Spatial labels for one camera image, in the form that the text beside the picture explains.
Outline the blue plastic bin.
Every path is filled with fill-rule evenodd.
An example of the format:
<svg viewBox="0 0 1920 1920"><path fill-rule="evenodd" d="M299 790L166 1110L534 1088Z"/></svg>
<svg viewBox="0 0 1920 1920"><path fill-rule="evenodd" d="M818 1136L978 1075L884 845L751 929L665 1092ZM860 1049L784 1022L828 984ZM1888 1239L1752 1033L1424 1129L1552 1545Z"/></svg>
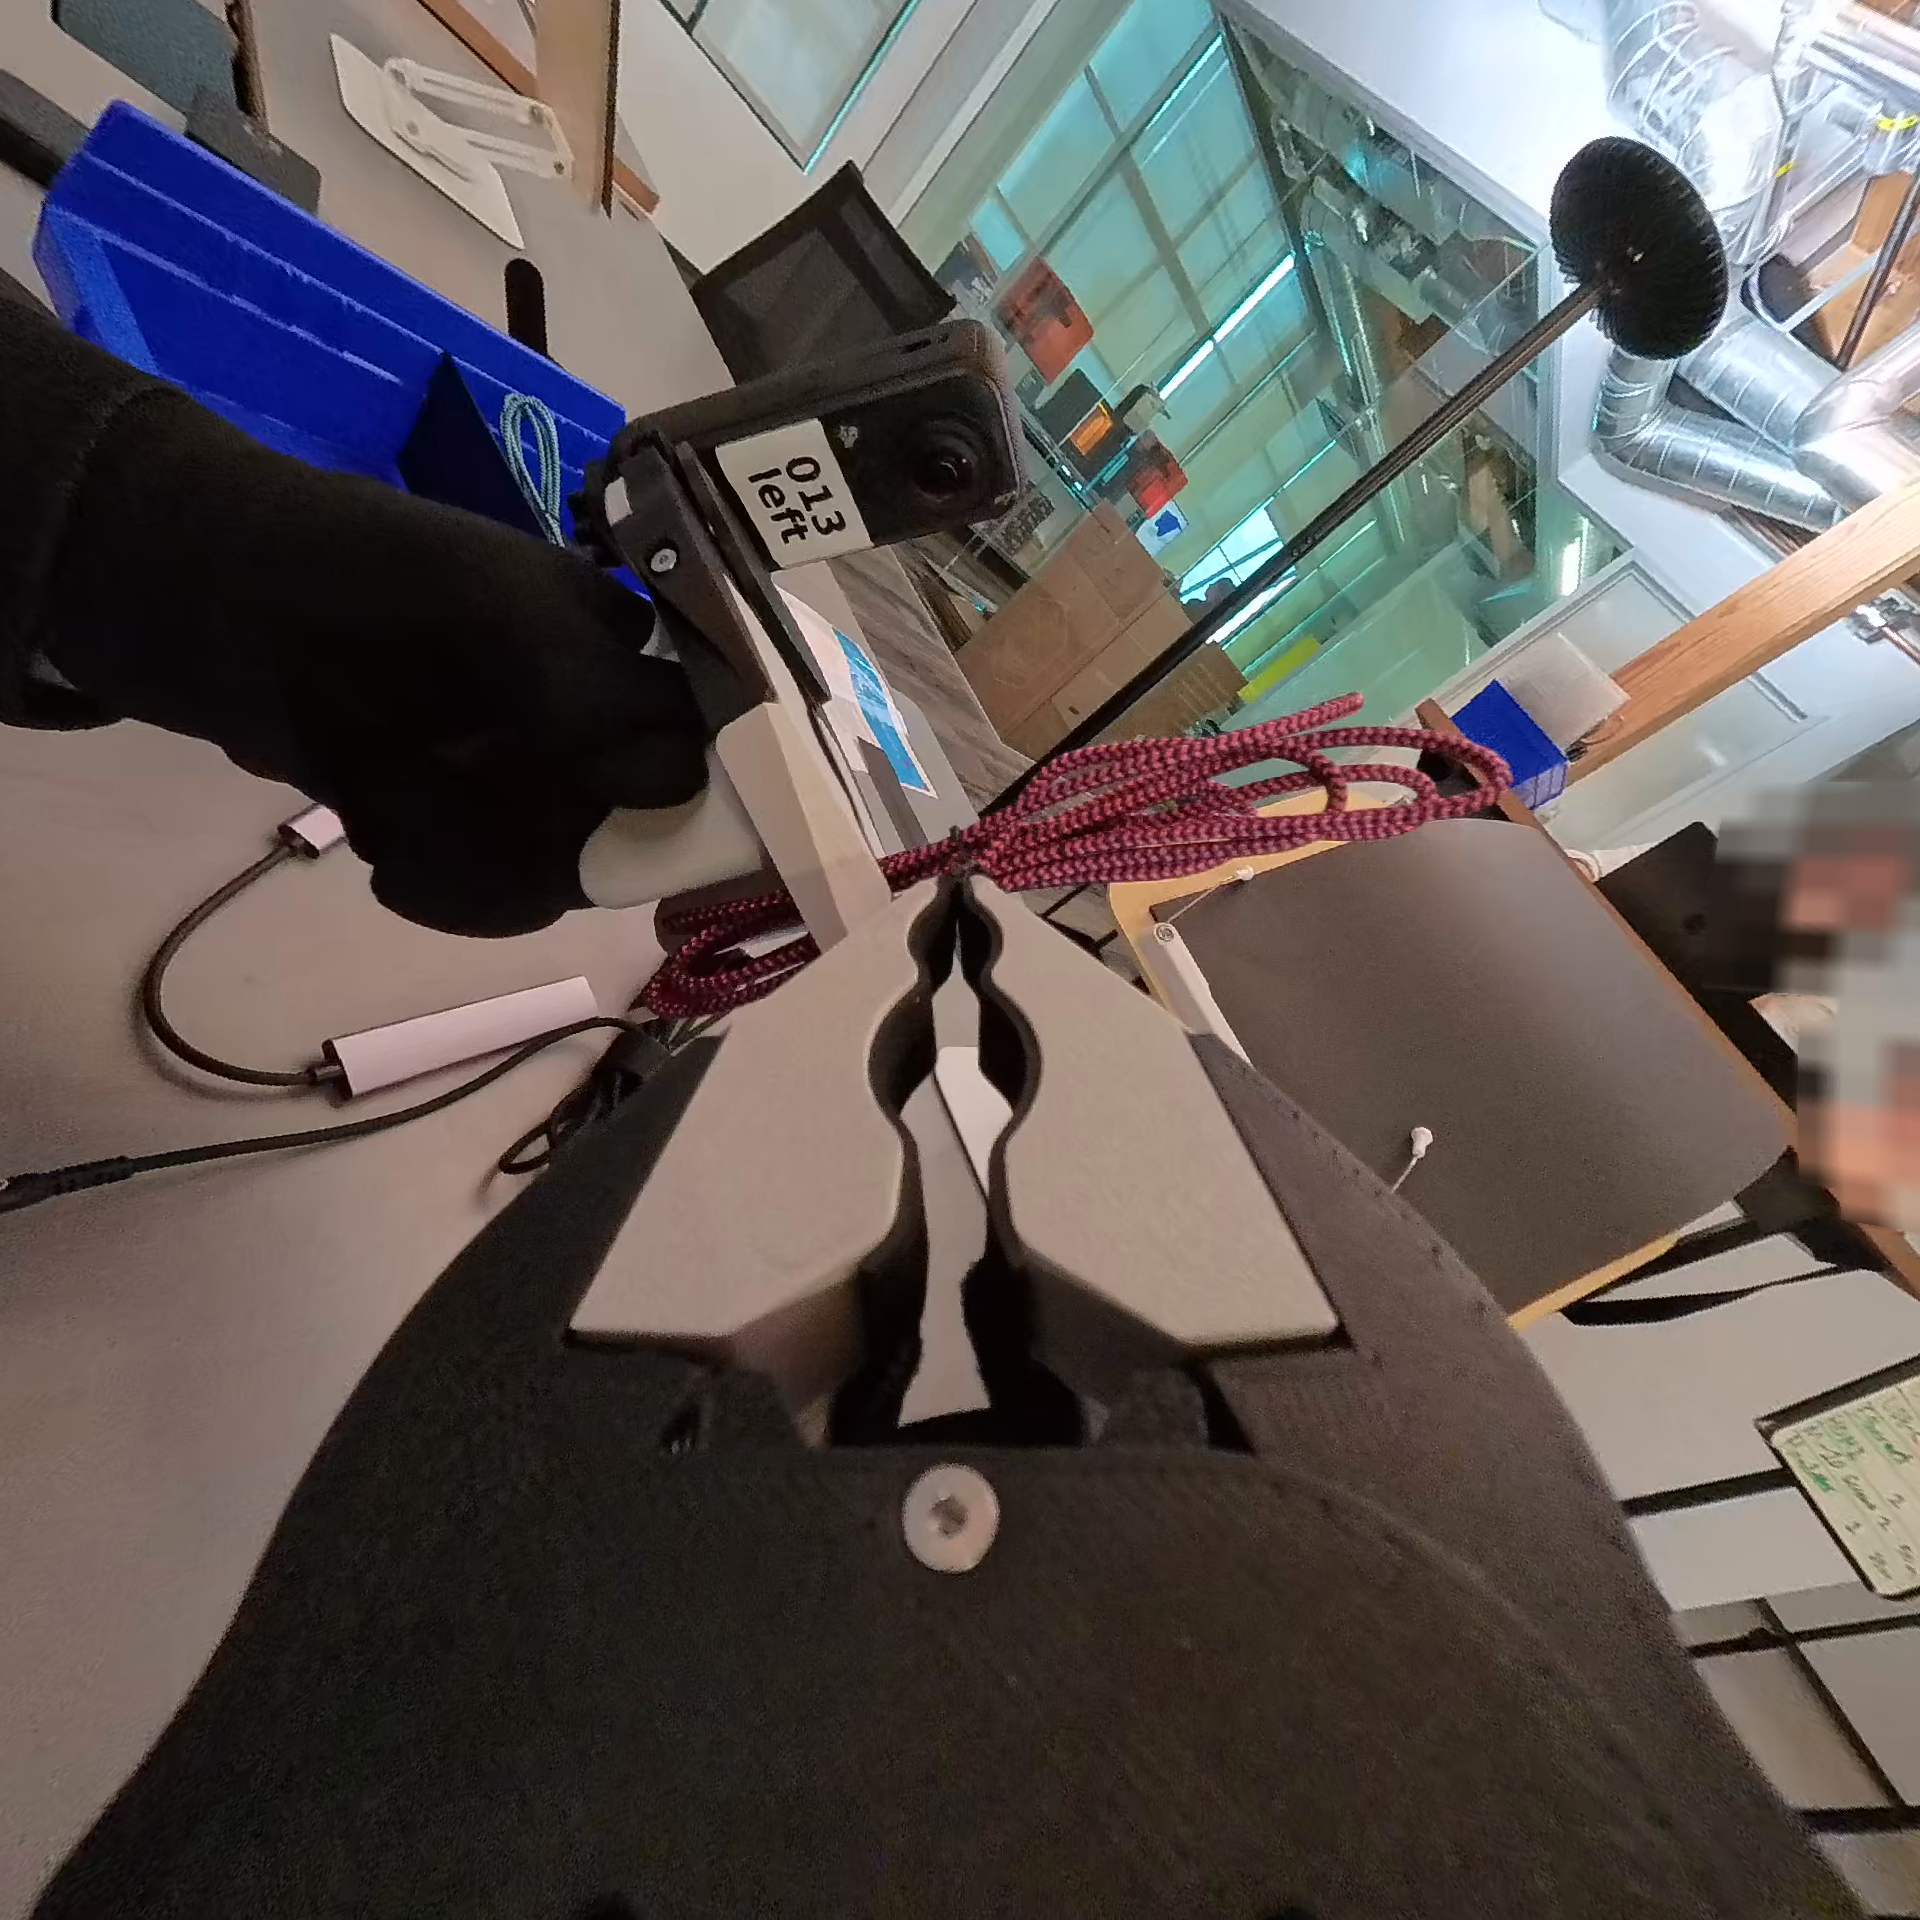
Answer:
<svg viewBox="0 0 1920 1920"><path fill-rule="evenodd" d="M255 444L539 537L574 535L617 402L129 102L51 175L60 322Z"/></svg>
<svg viewBox="0 0 1920 1920"><path fill-rule="evenodd" d="M1564 794L1570 758L1502 682L1481 683L1450 717L1465 739L1500 756L1512 791L1530 809L1539 809Z"/></svg>

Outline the black box device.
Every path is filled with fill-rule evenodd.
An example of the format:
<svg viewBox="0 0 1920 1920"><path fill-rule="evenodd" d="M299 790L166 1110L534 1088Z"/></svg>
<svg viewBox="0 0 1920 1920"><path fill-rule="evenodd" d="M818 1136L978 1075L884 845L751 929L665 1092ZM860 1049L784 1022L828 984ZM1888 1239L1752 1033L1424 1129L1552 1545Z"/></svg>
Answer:
<svg viewBox="0 0 1920 1920"><path fill-rule="evenodd" d="M320 212L324 186L320 170L219 87L211 83L195 87L184 111L184 131L248 180L269 188L310 215Z"/></svg>

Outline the black mesh office chair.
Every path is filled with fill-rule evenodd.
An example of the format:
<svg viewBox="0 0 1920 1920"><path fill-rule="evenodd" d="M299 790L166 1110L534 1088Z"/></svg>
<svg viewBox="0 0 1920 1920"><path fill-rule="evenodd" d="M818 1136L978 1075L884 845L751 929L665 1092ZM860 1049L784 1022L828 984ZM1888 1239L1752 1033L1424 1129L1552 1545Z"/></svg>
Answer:
<svg viewBox="0 0 1920 1920"><path fill-rule="evenodd" d="M688 296L735 383L881 346L958 310L856 161L695 275Z"/></svg>

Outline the wooden board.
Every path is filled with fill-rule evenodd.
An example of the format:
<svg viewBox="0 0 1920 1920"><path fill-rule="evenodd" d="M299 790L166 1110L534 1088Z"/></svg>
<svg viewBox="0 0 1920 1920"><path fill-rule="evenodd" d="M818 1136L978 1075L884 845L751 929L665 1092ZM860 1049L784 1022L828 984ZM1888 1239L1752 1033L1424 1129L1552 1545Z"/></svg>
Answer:
<svg viewBox="0 0 1920 1920"><path fill-rule="evenodd" d="M617 2L532 2L534 77L571 152L571 188L612 212L615 157Z"/></svg>

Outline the black pole stand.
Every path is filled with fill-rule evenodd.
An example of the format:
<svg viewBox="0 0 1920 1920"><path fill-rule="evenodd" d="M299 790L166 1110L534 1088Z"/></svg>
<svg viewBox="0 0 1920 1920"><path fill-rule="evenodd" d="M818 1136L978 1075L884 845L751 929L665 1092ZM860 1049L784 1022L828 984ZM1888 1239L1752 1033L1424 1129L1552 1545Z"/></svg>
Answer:
<svg viewBox="0 0 1920 1920"><path fill-rule="evenodd" d="M1017 802L1055 760L1095 744L1168 673L1245 613L1259 611L1334 532L1575 323L1592 320L1611 346L1632 356L1673 361L1700 347L1723 318L1729 273L1715 222L1692 180L1638 139L1596 138L1564 164L1552 183L1547 241L1565 286L1560 301L1309 516L1244 584L1135 667L1084 719L1067 726L1052 747L986 804L983 817Z"/></svg>

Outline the person's left hand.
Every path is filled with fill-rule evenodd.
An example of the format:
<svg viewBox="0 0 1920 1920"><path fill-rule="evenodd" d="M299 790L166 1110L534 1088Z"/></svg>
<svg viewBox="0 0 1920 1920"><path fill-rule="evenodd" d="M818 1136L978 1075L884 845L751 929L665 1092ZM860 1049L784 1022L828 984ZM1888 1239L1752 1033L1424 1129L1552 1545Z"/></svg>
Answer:
<svg viewBox="0 0 1920 1920"><path fill-rule="evenodd" d="M125 716L327 805L398 917L503 939L587 904L594 831L708 791L654 618L551 541L269 452L175 400L132 458Z"/></svg>

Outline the silver ventilation duct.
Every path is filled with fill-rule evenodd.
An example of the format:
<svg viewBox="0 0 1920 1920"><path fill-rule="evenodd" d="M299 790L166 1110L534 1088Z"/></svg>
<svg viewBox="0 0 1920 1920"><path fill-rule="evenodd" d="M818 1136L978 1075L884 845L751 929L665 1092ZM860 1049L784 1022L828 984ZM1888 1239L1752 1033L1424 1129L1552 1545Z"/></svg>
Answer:
<svg viewBox="0 0 1920 1920"><path fill-rule="evenodd" d="M1620 128L1692 181L1722 310L1616 346L1596 454L1805 534L1916 479L1916 4L1588 6Z"/></svg>

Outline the small white note board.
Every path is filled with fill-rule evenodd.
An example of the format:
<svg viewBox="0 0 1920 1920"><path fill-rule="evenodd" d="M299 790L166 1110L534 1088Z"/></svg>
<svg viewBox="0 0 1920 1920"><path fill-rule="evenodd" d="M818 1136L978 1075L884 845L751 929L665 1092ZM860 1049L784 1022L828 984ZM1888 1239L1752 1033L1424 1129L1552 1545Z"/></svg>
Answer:
<svg viewBox="0 0 1920 1920"><path fill-rule="evenodd" d="M1917 1596L1917 1356L1772 1410L1756 1433L1879 1600Z"/></svg>

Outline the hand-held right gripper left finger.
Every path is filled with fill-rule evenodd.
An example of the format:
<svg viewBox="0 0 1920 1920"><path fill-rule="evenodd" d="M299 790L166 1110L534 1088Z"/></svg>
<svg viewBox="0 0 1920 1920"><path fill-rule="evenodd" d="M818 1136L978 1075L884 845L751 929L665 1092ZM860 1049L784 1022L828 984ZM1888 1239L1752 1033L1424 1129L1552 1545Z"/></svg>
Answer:
<svg viewBox="0 0 1920 1920"><path fill-rule="evenodd" d="M794 1412L916 1369L929 1234L905 1107L952 933L950 883L917 882L725 1022L577 1339L755 1374Z"/></svg>

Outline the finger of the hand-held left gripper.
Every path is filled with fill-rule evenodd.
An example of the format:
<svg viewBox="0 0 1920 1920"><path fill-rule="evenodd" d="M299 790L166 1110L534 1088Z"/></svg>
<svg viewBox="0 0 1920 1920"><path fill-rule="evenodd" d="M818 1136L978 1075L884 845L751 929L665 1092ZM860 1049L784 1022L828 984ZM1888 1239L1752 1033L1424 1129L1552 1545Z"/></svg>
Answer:
<svg viewBox="0 0 1920 1920"><path fill-rule="evenodd" d="M718 731L716 756L819 954L888 909L891 886L807 719L755 703Z"/></svg>

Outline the grey usb hub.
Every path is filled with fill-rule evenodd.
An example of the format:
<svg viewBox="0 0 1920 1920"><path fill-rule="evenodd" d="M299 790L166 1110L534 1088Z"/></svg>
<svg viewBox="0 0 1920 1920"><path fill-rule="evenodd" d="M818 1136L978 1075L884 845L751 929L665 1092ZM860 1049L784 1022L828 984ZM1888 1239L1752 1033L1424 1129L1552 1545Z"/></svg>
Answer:
<svg viewBox="0 0 1920 1920"><path fill-rule="evenodd" d="M338 1033L322 1043L320 1086L340 1100L392 1092L574 1028L602 1011L587 976L574 973L432 1013Z"/></svg>

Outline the large cardboard box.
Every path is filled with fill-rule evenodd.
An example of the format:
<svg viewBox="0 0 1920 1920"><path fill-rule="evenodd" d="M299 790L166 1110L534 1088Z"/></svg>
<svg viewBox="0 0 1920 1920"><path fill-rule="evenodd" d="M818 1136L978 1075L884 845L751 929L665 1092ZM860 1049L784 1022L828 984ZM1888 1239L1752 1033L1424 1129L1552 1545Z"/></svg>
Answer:
<svg viewBox="0 0 1920 1920"><path fill-rule="evenodd" d="M1084 516L959 647L998 739L1037 760L1187 635L1191 610L1112 504Z"/></svg>

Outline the white blue printed leaflet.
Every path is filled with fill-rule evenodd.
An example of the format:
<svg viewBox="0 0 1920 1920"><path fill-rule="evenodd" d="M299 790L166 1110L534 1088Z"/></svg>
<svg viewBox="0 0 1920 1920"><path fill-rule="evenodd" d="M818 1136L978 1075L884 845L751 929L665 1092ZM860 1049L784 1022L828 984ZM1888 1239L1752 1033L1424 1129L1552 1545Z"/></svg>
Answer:
<svg viewBox="0 0 1920 1920"><path fill-rule="evenodd" d="M905 716L863 639L836 625L786 588L778 595L826 686L828 717L845 739L875 749L905 794L933 800L938 785L905 727Z"/></svg>

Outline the person's left forearm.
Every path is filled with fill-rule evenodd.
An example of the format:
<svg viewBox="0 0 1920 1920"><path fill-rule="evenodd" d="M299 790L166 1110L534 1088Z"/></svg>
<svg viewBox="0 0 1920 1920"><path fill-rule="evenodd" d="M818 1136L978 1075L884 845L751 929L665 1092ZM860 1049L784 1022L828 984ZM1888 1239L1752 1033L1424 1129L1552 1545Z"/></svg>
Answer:
<svg viewBox="0 0 1920 1920"><path fill-rule="evenodd" d="M169 390L36 299L1 299L1 719L99 727L139 709L128 459Z"/></svg>

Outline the dark grey tablet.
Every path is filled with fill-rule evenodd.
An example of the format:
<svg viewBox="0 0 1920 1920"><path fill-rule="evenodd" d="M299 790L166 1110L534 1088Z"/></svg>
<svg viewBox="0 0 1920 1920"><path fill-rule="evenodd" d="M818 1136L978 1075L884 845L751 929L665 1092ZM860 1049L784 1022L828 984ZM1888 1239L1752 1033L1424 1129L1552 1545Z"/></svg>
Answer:
<svg viewBox="0 0 1920 1920"><path fill-rule="evenodd" d="M206 97L240 107L238 37L202 2L54 2L54 23L158 102L192 113Z"/></svg>

